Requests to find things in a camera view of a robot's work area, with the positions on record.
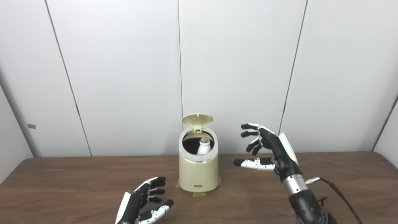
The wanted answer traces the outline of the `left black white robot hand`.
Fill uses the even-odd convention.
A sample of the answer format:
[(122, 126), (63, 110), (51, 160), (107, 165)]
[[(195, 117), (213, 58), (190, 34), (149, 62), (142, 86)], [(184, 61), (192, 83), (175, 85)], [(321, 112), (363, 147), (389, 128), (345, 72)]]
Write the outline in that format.
[(154, 209), (140, 213), (148, 203), (161, 203), (157, 195), (165, 194), (166, 177), (153, 177), (145, 180), (133, 193), (125, 192), (118, 209), (116, 224), (154, 224), (159, 221), (174, 205), (168, 199), (164, 204)]

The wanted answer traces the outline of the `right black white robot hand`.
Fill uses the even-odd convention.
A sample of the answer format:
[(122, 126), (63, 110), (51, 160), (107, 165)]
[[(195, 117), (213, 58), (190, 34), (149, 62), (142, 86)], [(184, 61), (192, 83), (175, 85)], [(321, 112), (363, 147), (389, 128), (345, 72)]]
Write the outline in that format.
[(257, 159), (235, 159), (233, 164), (237, 167), (274, 171), (284, 181), (293, 175), (302, 175), (297, 158), (285, 136), (277, 136), (273, 131), (260, 124), (246, 123), (241, 125), (244, 132), (241, 137), (256, 136), (246, 148), (256, 156), (260, 149), (270, 149), (273, 157), (261, 157)]

